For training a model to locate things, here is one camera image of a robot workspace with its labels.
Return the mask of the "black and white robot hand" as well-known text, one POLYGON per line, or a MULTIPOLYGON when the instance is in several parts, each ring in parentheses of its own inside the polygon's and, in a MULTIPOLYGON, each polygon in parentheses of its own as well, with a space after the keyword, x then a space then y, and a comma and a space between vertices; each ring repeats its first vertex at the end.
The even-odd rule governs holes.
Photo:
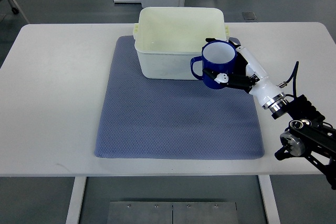
MULTIPOLYGON (((214 40, 218 39, 206 39, 207 43, 214 40)), ((248 49, 232 40, 226 41, 237 51, 233 73, 219 73, 217 77, 217 72, 210 69, 202 70, 202 73, 207 74, 223 88, 243 90, 254 96, 260 106, 272 114, 287 105, 286 95, 279 86, 271 82, 268 73, 248 49)))

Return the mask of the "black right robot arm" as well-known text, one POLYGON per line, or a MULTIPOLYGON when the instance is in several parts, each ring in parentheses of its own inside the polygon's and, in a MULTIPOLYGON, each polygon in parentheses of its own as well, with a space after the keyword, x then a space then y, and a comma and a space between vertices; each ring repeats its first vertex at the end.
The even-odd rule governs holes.
POLYGON ((296 62, 290 78, 281 83, 285 87, 293 81, 293 98, 291 102, 272 114, 274 119, 288 113, 292 120, 280 135, 282 147, 275 152, 279 161, 303 157, 323 173, 335 190, 335 128, 327 122, 325 117, 304 96, 297 96, 296 78, 299 62, 296 62))

